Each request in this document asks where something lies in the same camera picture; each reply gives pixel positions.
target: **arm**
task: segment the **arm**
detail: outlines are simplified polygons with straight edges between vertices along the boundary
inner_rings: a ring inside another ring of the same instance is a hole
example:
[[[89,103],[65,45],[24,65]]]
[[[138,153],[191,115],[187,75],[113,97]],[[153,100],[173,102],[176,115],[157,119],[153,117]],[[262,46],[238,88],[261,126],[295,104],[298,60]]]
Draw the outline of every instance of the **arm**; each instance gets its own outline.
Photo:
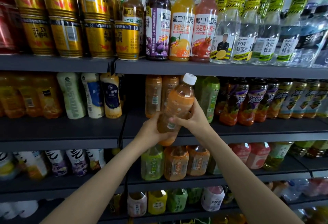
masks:
[[[41,224],[96,224],[135,160],[159,141],[176,135],[157,131],[158,116],[159,112],[147,120],[127,147],[55,208]]]
[[[265,186],[234,154],[207,122],[195,99],[189,120],[171,118],[188,128],[207,147],[249,224],[303,224],[294,212]]]

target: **white bottle cap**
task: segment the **white bottle cap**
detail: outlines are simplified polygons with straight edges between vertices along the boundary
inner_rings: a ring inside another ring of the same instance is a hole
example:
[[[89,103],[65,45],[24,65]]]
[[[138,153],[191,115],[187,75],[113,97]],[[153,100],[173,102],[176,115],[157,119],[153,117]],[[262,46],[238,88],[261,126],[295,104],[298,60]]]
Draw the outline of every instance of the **white bottle cap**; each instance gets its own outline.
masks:
[[[189,85],[195,85],[197,77],[195,77],[192,74],[189,73],[185,73],[184,77],[183,77],[183,82],[189,84]]]

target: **orange soda bottle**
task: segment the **orange soda bottle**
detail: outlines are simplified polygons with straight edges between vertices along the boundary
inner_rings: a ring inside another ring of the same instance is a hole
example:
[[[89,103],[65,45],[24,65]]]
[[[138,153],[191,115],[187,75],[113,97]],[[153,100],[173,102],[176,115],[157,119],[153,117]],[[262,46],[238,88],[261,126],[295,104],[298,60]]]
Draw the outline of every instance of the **orange soda bottle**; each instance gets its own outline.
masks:
[[[59,86],[53,74],[40,74],[32,78],[39,96],[44,117],[55,119],[61,116],[63,109],[59,101]]]
[[[167,100],[169,99],[169,94],[172,89],[179,85],[179,80],[180,78],[176,75],[163,76],[161,111],[164,111]]]
[[[10,72],[0,73],[0,102],[9,118],[20,118],[26,114],[26,109],[14,76]]]
[[[187,146],[190,159],[187,166],[187,174],[201,176],[206,172],[210,152],[200,145]]]
[[[187,174],[189,153],[185,146],[168,146],[164,150],[164,176],[169,181],[178,181]]]
[[[183,83],[170,92],[166,108],[157,121],[157,130],[160,133],[178,132],[180,130],[181,126],[171,123],[169,118],[187,118],[188,113],[194,104],[195,94],[193,85],[195,85],[196,80],[197,77],[186,73],[183,77]],[[158,144],[162,146],[170,146],[174,140],[175,137],[168,140],[162,140]]]
[[[153,117],[161,110],[162,77],[160,75],[146,76],[146,107],[147,118]]]
[[[238,111],[238,123],[244,126],[251,126],[254,123],[257,108],[268,89],[268,84],[261,78],[253,78],[249,84],[246,99]]]
[[[19,92],[21,93],[26,113],[30,117],[43,116],[43,111],[38,94],[32,84],[32,75],[28,73],[22,73],[14,77]]]
[[[220,122],[227,126],[234,126],[237,123],[240,105],[246,98],[249,85],[245,78],[234,78],[229,81],[227,91],[227,101],[222,113]]]

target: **black shelf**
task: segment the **black shelf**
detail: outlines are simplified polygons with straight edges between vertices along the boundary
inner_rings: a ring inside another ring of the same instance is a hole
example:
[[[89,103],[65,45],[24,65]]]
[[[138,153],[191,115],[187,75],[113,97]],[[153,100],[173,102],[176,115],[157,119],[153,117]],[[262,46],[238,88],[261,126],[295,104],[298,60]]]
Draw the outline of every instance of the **black shelf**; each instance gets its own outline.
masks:
[[[307,158],[307,157],[295,157],[306,168],[308,168],[312,177],[326,177],[328,176],[328,157]]]
[[[328,79],[327,69],[296,68],[281,66],[258,66],[240,64],[215,64],[215,63],[195,63],[195,62],[175,62],[163,61],[154,62],[146,59],[136,61],[115,61],[115,73],[121,74],[158,74],[158,75],[184,75],[191,73],[194,75],[211,76],[242,76],[242,77],[276,77],[276,78],[308,78],[308,79]]]
[[[118,119],[85,116],[78,120],[3,117],[0,151],[116,148],[124,120],[125,114]]]
[[[5,220],[3,224],[37,224],[40,223],[52,210],[54,210],[63,200],[56,199],[52,201],[39,202],[38,210],[27,218],[15,217],[11,220]],[[128,216],[126,214],[113,216],[106,209],[98,224],[126,224],[128,222]]]
[[[291,180],[296,178],[311,178],[309,170],[292,156],[286,156],[278,171],[266,171],[264,169],[252,170],[262,181]],[[202,176],[186,176],[180,181],[168,181],[164,176],[158,180],[145,181],[141,177],[141,161],[137,160],[128,172],[128,192],[144,192],[155,190],[167,190],[176,188],[195,188],[216,185],[227,185],[222,175],[205,174]]]
[[[10,181],[0,181],[0,202],[65,198],[92,176],[49,176],[42,181],[33,181],[27,175],[21,175]],[[125,179],[116,194],[124,192],[124,183]]]
[[[92,72],[113,71],[115,58],[90,57],[64,58],[60,56],[35,56],[31,54],[2,55],[0,70],[47,71],[47,72]]]
[[[144,109],[133,109],[127,114],[126,128],[123,130],[123,147],[127,146],[137,135],[142,124],[147,120]],[[328,124],[320,118],[308,119],[267,119],[263,123],[254,123],[250,127],[236,124],[228,127],[213,120],[211,127],[227,143],[248,143],[301,141],[328,139]],[[184,127],[179,131],[173,146],[197,145],[196,138]]]

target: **blue label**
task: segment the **blue label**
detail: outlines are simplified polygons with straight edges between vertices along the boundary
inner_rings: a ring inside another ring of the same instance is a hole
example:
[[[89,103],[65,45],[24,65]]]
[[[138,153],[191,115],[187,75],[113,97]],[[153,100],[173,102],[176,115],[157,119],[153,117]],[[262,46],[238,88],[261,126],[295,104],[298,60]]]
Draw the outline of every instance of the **blue label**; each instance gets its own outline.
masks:
[[[103,97],[101,95],[99,82],[88,82],[88,88],[89,88],[92,104],[97,107],[102,107],[104,103],[103,103]]]
[[[118,108],[120,106],[118,87],[115,84],[107,82],[101,82],[101,86],[104,91],[106,106],[111,109]]]

